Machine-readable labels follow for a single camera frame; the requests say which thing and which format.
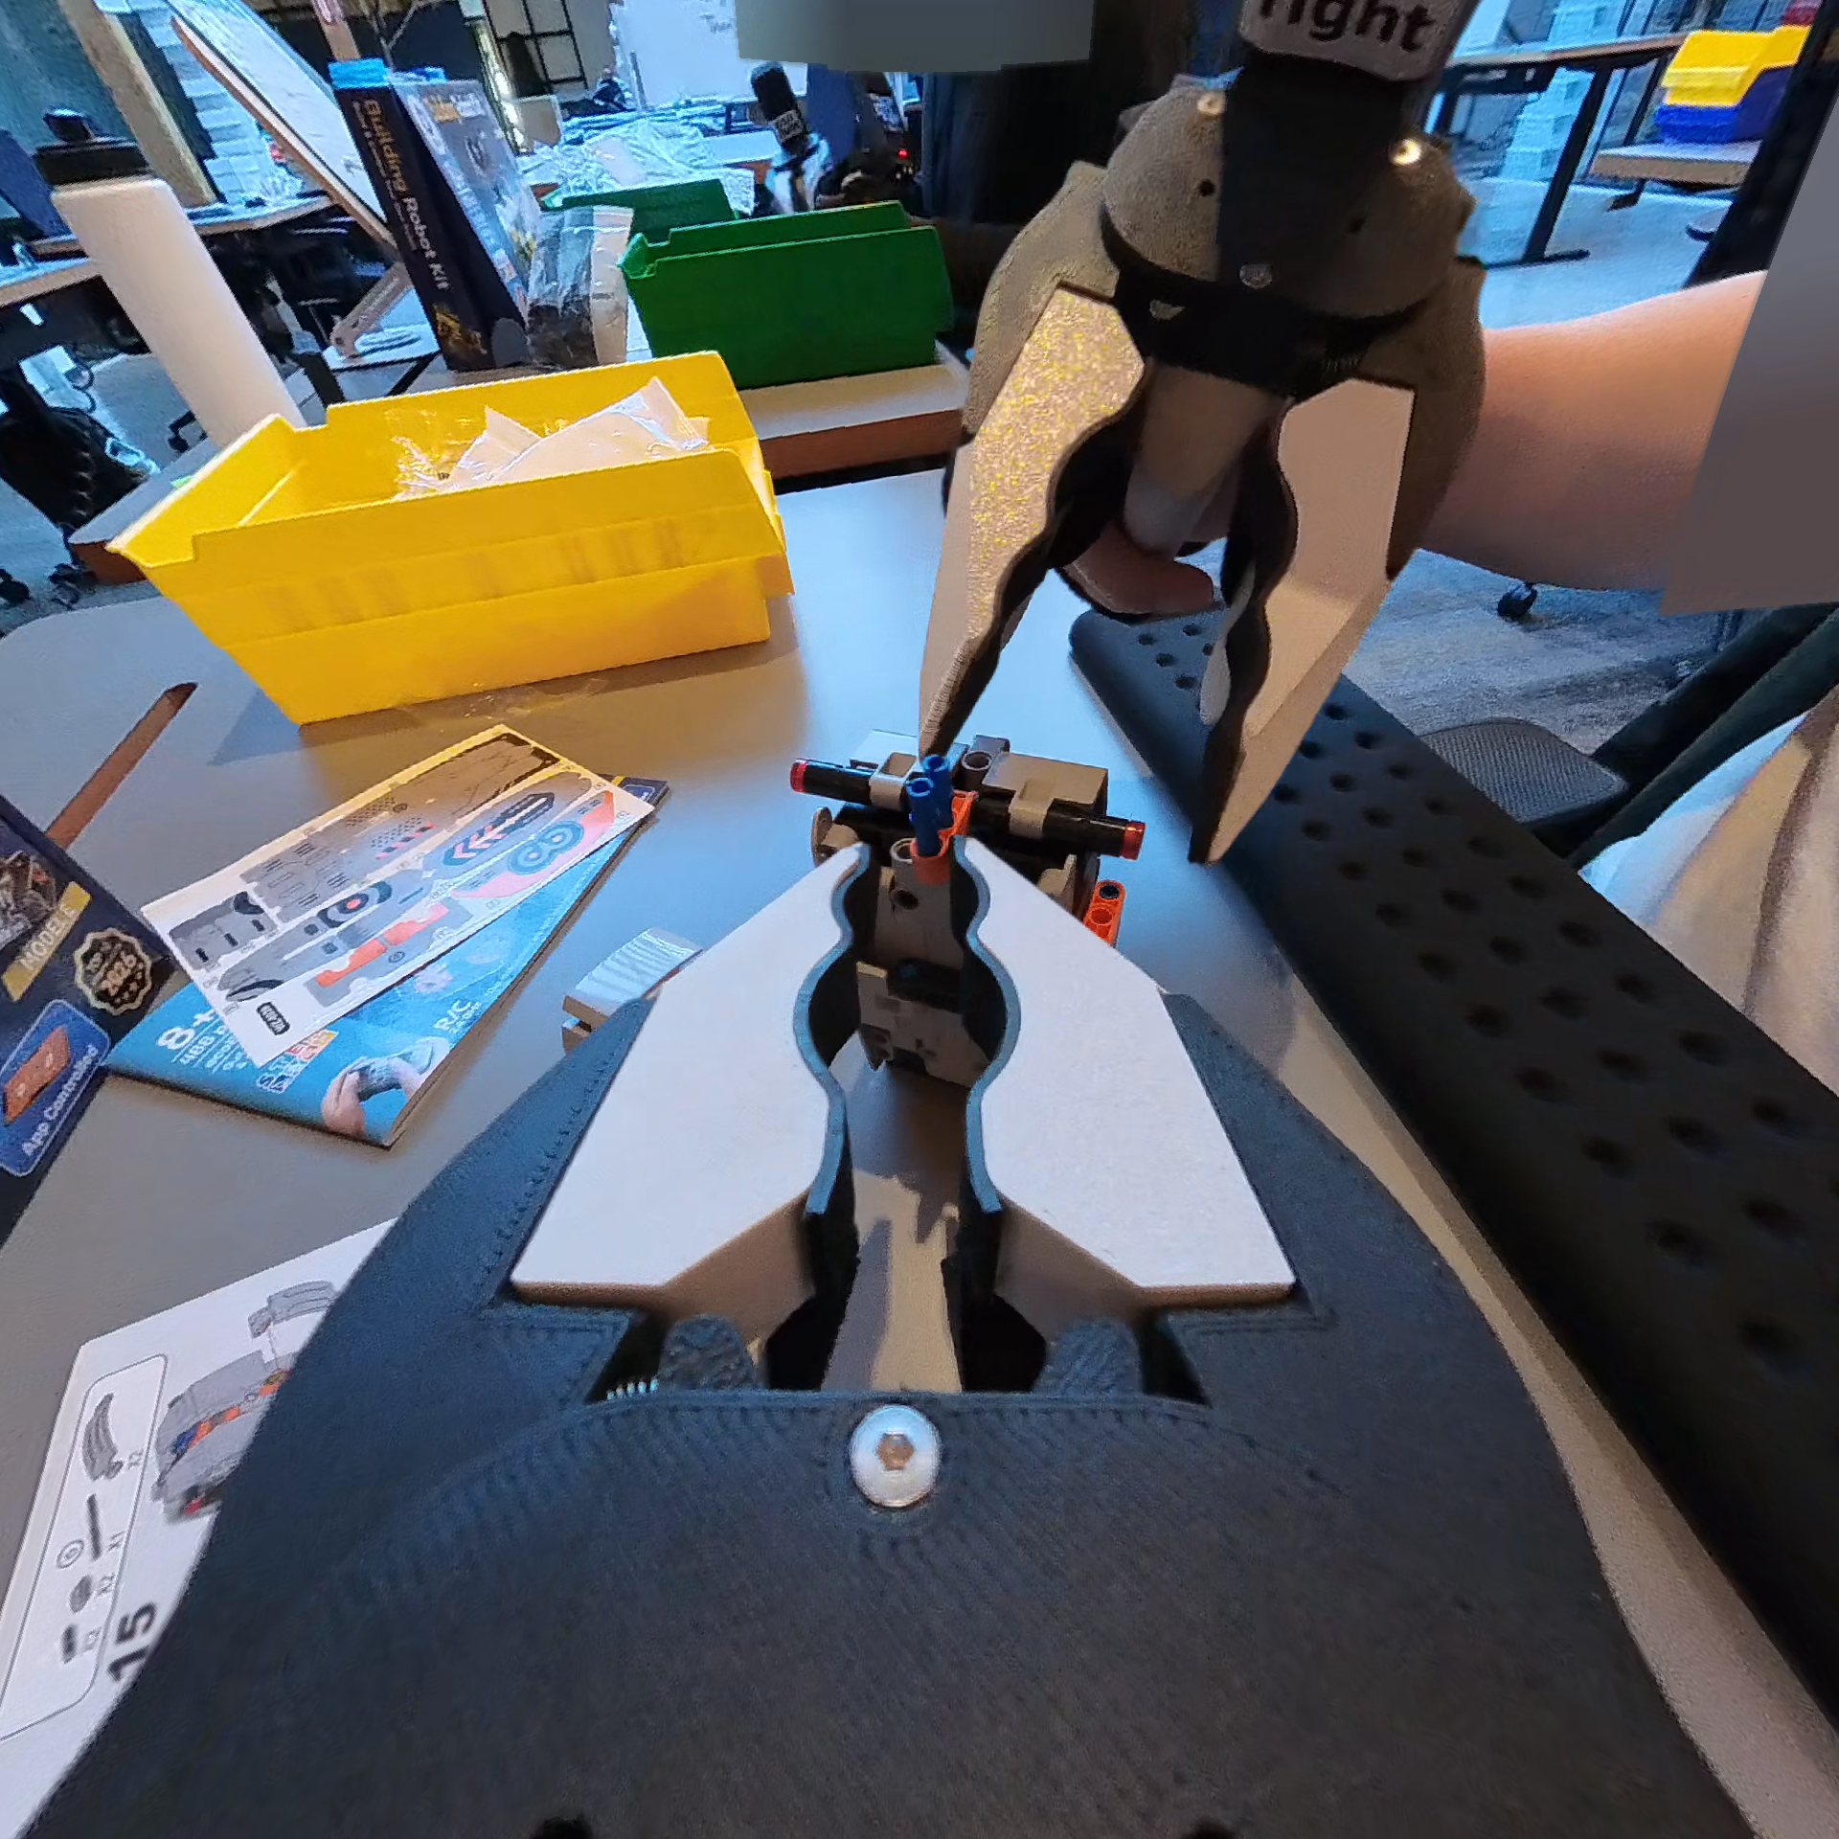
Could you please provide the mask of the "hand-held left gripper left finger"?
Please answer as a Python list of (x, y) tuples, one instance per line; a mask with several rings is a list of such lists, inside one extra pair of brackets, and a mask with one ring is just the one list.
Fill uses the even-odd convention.
[(748, 1339), (807, 1300), (840, 1315), (859, 1266), (842, 1093), (859, 1029), (852, 844), (667, 980), (513, 1270), (518, 1296)]

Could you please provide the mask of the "grey building block model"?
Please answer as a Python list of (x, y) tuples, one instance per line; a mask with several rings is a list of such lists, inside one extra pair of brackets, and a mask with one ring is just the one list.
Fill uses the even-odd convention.
[(794, 793), (821, 797), (813, 860), (860, 843), (871, 869), (852, 896), (859, 1037), (874, 1065), (967, 1088), (986, 1069), (961, 1017), (963, 953), (952, 933), (950, 850), (986, 843), (1002, 863), (1115, 946), (1125, 889), (1105, 858), (1136, 860), (1143, 822), (1109, 815), (1109, 772), (1014, 751), (979, 734), (921, 753), (871, 734), (846, 764), (798, 757)]

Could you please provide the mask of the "white instruction booklet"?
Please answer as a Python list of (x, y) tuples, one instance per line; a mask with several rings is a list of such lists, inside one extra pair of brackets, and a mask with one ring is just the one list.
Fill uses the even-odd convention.
[(80, 1346), (2, 1621), (4, 1832), (147, 1662), (271, 1398), (388, 1225)]

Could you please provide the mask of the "person's right forearm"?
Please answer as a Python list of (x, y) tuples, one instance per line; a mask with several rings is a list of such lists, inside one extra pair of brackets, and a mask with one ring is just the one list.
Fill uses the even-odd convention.
[(1477, 432), (1421, 544), (1524, 581), (1659, 589), (1762, 283), (1488, 330)]

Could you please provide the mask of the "grey desk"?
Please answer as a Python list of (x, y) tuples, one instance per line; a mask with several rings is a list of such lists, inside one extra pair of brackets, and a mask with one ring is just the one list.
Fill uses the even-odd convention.
[[(296, 726), (159, 597), (86, 603), (2, 646), (4, 797), (126, 903), (191, 884), (496, 719), (601, 772), (664, 777), (662, 817), (530, 978), (455, 1053), (391, 1148), (109, 1077), (2, 1255), (2, 1559), (34, 1502), (65, 1376), (111, 1329), (376, 1225), (561, 1058), (561, 1000), (643, 927), (721, 938), (809, 869), (796, 754), (907, 726), (942, 531), (934, 472), (780, 499), (796, 595), (768, 642)], [(1196, 995), (1443, 1252), (1570, 1469), (1618, 1605), (1745, 1820), (1835, 1834), (1835, 1731), (1559, 1350), (1451, 1189), (1282, 962), (1069, 656), (1079, 603), (1044, 587), (981, 705), (1023, 751), (1109, 768), (1148, 820), (1124, 947)]]

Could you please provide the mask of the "green plastic bin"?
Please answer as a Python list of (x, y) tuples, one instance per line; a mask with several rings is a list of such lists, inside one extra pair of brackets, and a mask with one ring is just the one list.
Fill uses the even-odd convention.
[(563, 210), (628, 210), (630, 233), (664, 239), (676, 227), (734, 222), (738, 217), (715, 174), (655, 180), (634, 186), (553, 188), (541, 199), (547, 215)]
[(930, 365), (952, 322), (938, 233), (897, 201), (680, 225), (621, 269), (650, 349), (719, 353), (738, 387)]

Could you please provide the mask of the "grey mesh chair seat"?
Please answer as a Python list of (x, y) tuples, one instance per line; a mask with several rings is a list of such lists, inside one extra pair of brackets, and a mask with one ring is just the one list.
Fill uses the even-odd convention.
[(1528, 719), (1441, 726), (1421, 740), (1538, 843), (1568, 856), (1624, 800), (1624, 777)]

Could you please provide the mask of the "black leg work table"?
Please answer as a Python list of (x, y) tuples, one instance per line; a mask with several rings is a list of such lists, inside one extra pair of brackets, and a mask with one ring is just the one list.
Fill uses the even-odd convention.
[(1588, 44), (1545, 44), (1505, 53), (1455, 53), (1445, 63), (1424, 117), (1426, 133), (1436, 137), (1450, 135), (1450, 121), (1463, 95), (1530, 95), (1549, 90), (1559, 74), (1584, 74), (1589, 78), (1537, 217), (1533, 219), (1524, 252), (1513, 260), (1488, 260), (1488, 269), (1538, 266), (1584, 260), (1589, 255), (1588, 248), (1556, 250), (1555, 254), (1548, 248), (1583, 156), (1593, 143), (1611, 76), (1642, 65), (1664, 65), (1664, 59), (1672, 57), (1683, 44), (1685, 33), (1677, 30)]

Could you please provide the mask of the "small blue storage bin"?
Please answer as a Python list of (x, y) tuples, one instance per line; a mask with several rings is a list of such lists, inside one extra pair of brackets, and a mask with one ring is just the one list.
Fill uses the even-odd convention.
[(1728, 147), (1760, 143), (1775, 121), (1784, 90), (1754, 82), (1739, 102), (1694, 104), (1661, 102), (1652, 124), (1658, 137), (1669, 147)]

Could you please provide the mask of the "clear plastic bags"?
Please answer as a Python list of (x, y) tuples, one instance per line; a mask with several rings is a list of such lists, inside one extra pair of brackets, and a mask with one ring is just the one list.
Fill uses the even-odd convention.
[(621, 469), (709, 446), (708, 418), (685, 416), (664, 381), (650, 378), (617, 402), (542, 434), (489, 407), (483, 428), (460, 451), (398, 438), (396, 496)]

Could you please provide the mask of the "bag of dark parts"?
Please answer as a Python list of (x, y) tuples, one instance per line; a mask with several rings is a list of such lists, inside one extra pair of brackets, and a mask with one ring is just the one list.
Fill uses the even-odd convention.
[(565, 372), (628, 359), (628, 283), (621, 259), (633, 213), (574, 205), (542, 215), (528, 283), (528, 353)]

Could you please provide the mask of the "person's white shirt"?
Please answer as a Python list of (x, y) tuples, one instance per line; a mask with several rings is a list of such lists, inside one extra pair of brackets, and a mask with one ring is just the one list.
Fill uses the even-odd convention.
[(1706, 772), (1581, 877), (1836, 1086), (1836, 694)]

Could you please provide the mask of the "yellow plastic bin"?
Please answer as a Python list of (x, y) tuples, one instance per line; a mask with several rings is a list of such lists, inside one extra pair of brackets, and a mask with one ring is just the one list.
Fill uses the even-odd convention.
[[(489, 411), (547, 434), (662, 381), (709, 446), (403, 496)], [(772, 479), (719, 353), (507, 373), (268, 418), (109, 550), (298, 723), (748, 646), (793, 592)]]

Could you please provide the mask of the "blue toy robot kit box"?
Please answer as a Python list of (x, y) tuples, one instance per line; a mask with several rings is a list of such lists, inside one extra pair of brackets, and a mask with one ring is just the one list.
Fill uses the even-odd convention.
[(155, 930), (2, 805), (2, 1235), (172, 974)]

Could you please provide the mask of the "white paper roll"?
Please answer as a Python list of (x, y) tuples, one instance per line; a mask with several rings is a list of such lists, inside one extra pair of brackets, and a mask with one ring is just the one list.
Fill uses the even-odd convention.
[(129, 322), (218, 446), (299, 407), (172, 191), (155, 174), (90, 176), (52, 204)]

